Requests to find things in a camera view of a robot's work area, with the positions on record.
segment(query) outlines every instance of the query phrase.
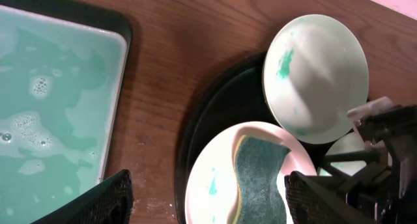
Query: dish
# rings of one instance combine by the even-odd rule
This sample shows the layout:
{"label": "dish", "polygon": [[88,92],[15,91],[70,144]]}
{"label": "dish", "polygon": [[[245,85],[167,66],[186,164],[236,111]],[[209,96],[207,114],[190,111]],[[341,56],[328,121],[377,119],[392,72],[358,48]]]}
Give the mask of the dish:
{"label": "dish", "polygon": [[297,170],[316,175],[313,163],[303,146],[287,131],[265,122],[245,122],[219,133],[200,153],[188,179],[185,196],[186,222],[229,223],[233,220],[238,201],[238,188],[233,170],[235,145],[242,135],[259,137],[291,149],[277,177],[278,191],[285,203],[287,223],[292,223],[285,202],[283,177]]}
{"label": "dish", "polygon": [[272,41],[263,90],[283,128],[306,143],[329,143],[352,128],[347,111],[366,103],[368,75],[364,52],[346,26],[307,15]]}

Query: green sponge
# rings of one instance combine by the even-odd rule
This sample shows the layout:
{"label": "green sponge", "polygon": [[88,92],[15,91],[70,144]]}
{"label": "green sponge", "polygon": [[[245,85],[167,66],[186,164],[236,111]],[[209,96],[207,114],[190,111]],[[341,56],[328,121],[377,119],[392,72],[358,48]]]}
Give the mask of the green sponge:
{"label": "green sponge", "polygon": [[235,149],[238,208],[233,223],[286,223],[285,206],[276,179],[287,147],[242,136]]}

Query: wooden table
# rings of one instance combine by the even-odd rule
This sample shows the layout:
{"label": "wooden table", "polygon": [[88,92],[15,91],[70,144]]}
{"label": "wooden table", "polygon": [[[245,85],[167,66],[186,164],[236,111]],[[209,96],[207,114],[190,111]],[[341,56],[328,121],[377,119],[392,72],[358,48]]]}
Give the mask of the wooden table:
{"label": "wooden table", "polygon": [[175,223],[175,148],[205,88],[239,59],[268,49],[305,14],[326,14],[359,39],[369,97],[417,104],[417,21],[368,0],[78,0],[123,13],[134,40],[107,175],[129,169],[131,223]]}

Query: wood grain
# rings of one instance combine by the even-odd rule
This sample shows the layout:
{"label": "wood grain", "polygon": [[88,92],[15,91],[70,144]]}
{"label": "wood grain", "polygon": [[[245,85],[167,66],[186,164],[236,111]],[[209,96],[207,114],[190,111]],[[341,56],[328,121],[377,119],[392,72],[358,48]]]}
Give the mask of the wood grain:
{"label": "wood grain", "polygon": [[369,97],[417,104],[417,21],[368,0],[78,0],[123,13],[131,45],[107,176],[129,169],[131,223],[175,223],[175,147],[207,85],[245,55],[268,49],[287,22],[326,14],[359,39]]}

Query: water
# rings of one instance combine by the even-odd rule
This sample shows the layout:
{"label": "water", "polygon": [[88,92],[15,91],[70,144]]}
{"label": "water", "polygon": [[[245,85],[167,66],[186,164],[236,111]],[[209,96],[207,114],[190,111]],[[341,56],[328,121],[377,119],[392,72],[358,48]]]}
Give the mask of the water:
{"label": "water", "polygon": [[30,223],[98,182],[126,44],[0,6],[0,223]]}

